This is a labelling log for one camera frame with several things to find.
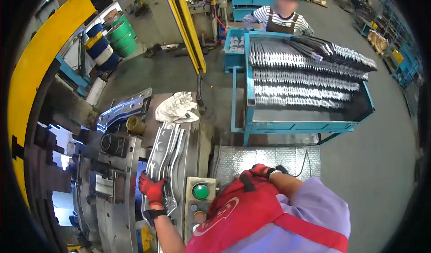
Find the hand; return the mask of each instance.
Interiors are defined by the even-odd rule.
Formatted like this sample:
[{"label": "hand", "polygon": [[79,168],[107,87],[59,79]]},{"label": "hand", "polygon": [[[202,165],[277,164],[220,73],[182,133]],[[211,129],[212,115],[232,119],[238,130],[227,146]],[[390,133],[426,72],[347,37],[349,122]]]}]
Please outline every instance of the hand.
[{"label": "hand", "polygon": [[267,174],[268,170],[270,168],[268,166],[265,166],[264,164],[255,164],[253,165],[253,167],[250,169],[250,172],[254,175],[254,176],[261,176],[264,178],[268,178],[269,174]]},{"label": "hand", "polygon": [[145,175],[144,172],[141,173],[141,176],[139,177],[139,190],[144,194],[148,200],[150,201],[148,206],[150,209],[156,209],[159,207],[163,207],[162,204],[162,186],[164,182],[166,181],[166,178],[163,178],[162,180],[158,181],[157,183],[154,183],[147,175]]}]

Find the metal table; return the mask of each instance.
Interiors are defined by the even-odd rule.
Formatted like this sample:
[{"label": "metal table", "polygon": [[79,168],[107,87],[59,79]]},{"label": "metal table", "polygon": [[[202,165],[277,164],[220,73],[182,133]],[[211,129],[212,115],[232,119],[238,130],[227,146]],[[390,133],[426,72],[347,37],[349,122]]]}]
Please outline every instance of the metal table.
[{"label": "metal table", "polygon": [[[250,134],[302,133],[318,134],[319,141],[316,144],[319,145],[344,132],[353,131],[354,127],[375,111],[365,82],[361,83],[361,92],[355,95],[351,108],[345,113],[272,109],[256,106],[253,70],[248,59],[250,38],[285,39],[291,36],[293,35],[261,31],[250,31],[244,34],[246,106],[243,127],[236,127],[237,72],[240,70],[239,66],[233,68],[231,113],[231,132],[244,134],[244,146],[248,145]],[[322,134],[329,134],[329,136],[322,138]]]},{"label": "metal table", "polygon": [[371,23],[360,15],[356,15],[354,21],[355,22],[352,23],[352,26],[358,30],[361,36],[367,37],[370,29],[375,30]]}]

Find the lavender shirt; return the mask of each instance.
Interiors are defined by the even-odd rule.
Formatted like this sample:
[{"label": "lavender shirt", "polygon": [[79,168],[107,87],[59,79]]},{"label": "lavender shirt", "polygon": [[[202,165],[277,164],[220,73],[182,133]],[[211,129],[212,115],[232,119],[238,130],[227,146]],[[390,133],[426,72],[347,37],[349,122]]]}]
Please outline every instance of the lavender shirt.
[{"label": "lavender shirt", "polygon": [[[314,177],[305,181],[292,201],[289,201],[283,194],[278,194],[277,199],[285,213],[337,231],[349,238],[350,213],[347,203],[324,186],[318,178]],[[340,251],[305,239],[274,223],[269,223],[223,252],[339,253]]]}]

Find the red vest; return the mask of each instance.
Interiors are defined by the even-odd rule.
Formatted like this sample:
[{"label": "red vest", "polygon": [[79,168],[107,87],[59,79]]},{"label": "red vest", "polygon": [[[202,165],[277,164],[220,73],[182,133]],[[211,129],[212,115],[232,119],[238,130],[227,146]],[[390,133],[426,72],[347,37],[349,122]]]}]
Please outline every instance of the red vest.
[{"label": "red vest", "polygon": [[348,239],[339,232],[317,226],[283,211],[272,183],[244,171],[213,200],[208,219],[197,227],[186,252],[220,252],[269,223],[346,252]]}]

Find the diamond plate floor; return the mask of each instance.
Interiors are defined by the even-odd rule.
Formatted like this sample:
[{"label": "diamond plate floor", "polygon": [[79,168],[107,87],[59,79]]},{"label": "diamond plate floor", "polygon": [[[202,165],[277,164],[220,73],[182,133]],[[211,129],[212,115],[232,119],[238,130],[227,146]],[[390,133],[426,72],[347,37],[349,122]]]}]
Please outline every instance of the diamond plate floor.
[{"label": "diamond plate floor", "polygon": [[310,177],[320,178],[320,148],[319,146],[302,147],[238,147],[219,146],[214,148],[214,161],[220,159],[213,176],[221,184],[228,184],[235,175],[251,169],[257,163],[268,167],[282,165],[291,175],[299,175],[302,181]]}]

